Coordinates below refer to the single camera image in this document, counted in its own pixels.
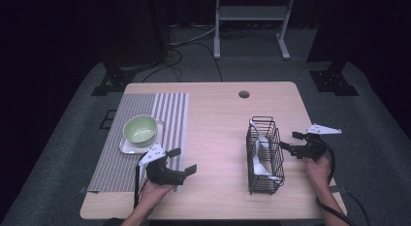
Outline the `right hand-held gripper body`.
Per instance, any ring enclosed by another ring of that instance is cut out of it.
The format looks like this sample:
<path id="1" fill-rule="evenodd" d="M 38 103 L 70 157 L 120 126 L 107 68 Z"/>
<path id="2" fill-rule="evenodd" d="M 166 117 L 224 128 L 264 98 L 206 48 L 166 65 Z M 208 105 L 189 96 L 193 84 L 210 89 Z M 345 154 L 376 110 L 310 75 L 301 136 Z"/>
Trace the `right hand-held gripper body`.
<path id="1" fill-rule="evenodd" d="M 341 134 L 340 129 L 334 129 L 328 126 L 319 124 L 312 124 L 305 130 L 306 141 L 305 145 L 291 145 L 290 153 L 292 156 L 296 156 L 298 159 L 311 158 L 313 161 L 317 161 L 326 152 L 333 156 L 332 148 L 321 139 L 321 135 L 336 135 Z"/>

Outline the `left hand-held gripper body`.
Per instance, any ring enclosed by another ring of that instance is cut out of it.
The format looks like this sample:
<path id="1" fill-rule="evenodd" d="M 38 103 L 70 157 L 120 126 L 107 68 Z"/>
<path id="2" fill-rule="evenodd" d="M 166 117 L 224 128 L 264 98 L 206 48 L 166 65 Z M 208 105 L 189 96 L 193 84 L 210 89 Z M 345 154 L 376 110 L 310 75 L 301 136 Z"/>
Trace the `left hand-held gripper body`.
<path id="1" fill-rule="evenodd" d="M 139 160 L 140 166 L 146 166 L 146 176 L 153 183 L 182 185 L 186 179 L 185 172 L 171 170 L 167 167 L 167 151 L 160 145 L 154 145 Z"/>

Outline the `black wire basket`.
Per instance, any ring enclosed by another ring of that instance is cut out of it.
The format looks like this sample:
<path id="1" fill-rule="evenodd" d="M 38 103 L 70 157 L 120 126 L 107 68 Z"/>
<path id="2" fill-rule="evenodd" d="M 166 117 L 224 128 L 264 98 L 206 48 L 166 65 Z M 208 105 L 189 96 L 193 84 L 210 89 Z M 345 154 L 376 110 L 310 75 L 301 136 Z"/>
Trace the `black wire basket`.
<path id="1" fill-rule="evenodd" d="M 246 154 L 247 154 L 247 173 L 248 173 L 248 190 L 250 194 L 274 194 L 285 182 L 283 170 L 283 152 L 280 148 L 280 136 L 278 128 L 272 116 L 253 116 L 251 118 L 257 125 L 259 131 L 269 141 L 269 173 L 281 179 L 280 182 L 271 180 L 265 176 L 254 174 L 253 157 L 255 155 L 255 141 L 258 135 L 255 129 L 248 124 L 246 134 Z"/>

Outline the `light green bowl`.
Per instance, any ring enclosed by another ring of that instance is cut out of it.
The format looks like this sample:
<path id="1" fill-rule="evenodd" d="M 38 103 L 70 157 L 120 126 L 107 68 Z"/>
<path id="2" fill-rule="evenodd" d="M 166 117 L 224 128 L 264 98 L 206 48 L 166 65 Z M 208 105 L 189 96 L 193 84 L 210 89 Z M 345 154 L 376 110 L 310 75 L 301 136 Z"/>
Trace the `light green bowl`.
<path id="1" fill-rule="evenodd" d="M 139 147 L 153 143 L 157 132 L 157 121 L 150 115 L 134 116 L 123 126 L 124 138 Z"/>

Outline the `person's left hand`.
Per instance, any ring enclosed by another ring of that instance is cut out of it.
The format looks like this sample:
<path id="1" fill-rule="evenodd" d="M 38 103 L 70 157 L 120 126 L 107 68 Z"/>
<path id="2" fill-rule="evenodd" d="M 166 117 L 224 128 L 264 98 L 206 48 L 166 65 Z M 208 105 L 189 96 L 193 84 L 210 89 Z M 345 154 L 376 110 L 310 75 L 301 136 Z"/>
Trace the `person's left hand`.
<path id="1" fill-rule="evenodd" d="M 139 207 L 146 209 L 154 209 L 164 197 L 173 189 L 174 185 L 169 184 L 157 184 L 148 180 L 142 189 L 140 197 Z"/>

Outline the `person's right hand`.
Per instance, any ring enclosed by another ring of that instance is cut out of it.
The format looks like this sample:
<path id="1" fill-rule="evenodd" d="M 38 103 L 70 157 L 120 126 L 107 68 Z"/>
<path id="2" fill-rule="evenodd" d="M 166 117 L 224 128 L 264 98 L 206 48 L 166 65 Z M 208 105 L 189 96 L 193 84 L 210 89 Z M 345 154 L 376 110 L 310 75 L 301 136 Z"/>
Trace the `person's right hand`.
<path id="1" fill-rule="evenodd" d="M 326 156 L 317 161 L 305 160 L 305 171 L 315 191 L 320 196 L 329 191 L 329 173 L 331 170 L 330 160 Z"/>

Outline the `white square plate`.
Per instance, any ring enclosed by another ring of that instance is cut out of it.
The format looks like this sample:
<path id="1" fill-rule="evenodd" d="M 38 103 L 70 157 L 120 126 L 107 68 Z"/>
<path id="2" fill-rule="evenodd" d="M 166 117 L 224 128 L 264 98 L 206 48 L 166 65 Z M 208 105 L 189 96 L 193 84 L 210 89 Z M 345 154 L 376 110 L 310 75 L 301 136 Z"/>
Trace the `white square plate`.
<path id="1" fill-rule="evenodd" d="M 125 154 L 144 154 L 148 152 L 154 145 L 161 144 L 163 141 L 163 134 L 164 134 L 164 123 L 161 120 L 157 120 L 157 134 L 154 140 L 145 146 L 137 146 L 125 138 L 122 138 L 119 144 L 119 149 L 122 153 Z"/>

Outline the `grey striped placemat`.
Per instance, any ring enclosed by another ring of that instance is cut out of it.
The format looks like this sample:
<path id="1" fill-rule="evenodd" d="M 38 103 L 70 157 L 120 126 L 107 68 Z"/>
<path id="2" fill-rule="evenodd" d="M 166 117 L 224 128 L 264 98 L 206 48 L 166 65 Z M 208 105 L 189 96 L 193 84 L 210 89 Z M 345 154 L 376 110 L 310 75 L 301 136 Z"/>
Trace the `grey striped placemat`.
<path id="1" fill-rule="evenodd" d="M 117 109 L 102 154 L 87 190 L 89 192 L 133 192 L 138 154 L 126 154 L 123 127 L 138 115 L 150 115 L 163 128 L 158 143 L 164 150 L 180 148 L 181 154 L 168 159 L 172 170 L 184 170 L 185 139 L 189 112 L 188 93 L 125 94 Z"/>

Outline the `black metal stand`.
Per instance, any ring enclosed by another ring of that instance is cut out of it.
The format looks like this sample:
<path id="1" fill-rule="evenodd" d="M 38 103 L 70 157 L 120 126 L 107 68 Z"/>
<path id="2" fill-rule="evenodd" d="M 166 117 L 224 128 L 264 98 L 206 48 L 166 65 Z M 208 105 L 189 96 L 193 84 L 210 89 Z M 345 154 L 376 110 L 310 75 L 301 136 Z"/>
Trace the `black metal stand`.
<path id="1" fill-rule="evenodd" d="M 355 87 L 343 76 L 349 58 L 350 29 L 346 28 L 350 13 L 346 0 L 327 0 L 308 62 L 330 61 L 326 70 L 309 72 L 319 92 L 333 92 L 336 96 L 358 96 Z"/>
<path id="2" fill-rule="evenodd" d="M 121 92 L 137 73 L 156 67 L 166 56 L 168 26 L 162 0 L 89 1 L 106 69 L 93 93 Z"/>

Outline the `white metal stand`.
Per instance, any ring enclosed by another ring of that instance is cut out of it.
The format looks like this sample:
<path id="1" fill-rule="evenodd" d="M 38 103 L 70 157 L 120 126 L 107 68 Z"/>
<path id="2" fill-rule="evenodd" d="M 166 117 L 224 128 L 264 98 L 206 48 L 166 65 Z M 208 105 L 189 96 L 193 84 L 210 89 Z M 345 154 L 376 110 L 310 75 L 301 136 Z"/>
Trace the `white metal stand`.
<path id="1" fill-rule="evenodd" d="M 293 9 L 294 0 L 288 0 L 283 6 L 221 6 L 215 3 L 215 23 L 213 39 L 213 57 L 221 57 L 220 25 L 223 21 L 281 21 L 281 31 L 275 35 L 282 58 L 290 60 L 291 55 L 284 41 L 285 33 Z"/>

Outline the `black floor frame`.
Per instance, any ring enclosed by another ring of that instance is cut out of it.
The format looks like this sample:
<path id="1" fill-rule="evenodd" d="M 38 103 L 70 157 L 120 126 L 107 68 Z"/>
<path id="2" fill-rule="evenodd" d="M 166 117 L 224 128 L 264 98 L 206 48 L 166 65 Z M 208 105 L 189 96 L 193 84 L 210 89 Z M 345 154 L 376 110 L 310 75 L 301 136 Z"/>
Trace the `black floor frame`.
<path id="1" fill-rule="evenodd" d="M 107 110 L 99 128 L 102 130 L 110 130 L 116 115 L 116 110 Z"/>

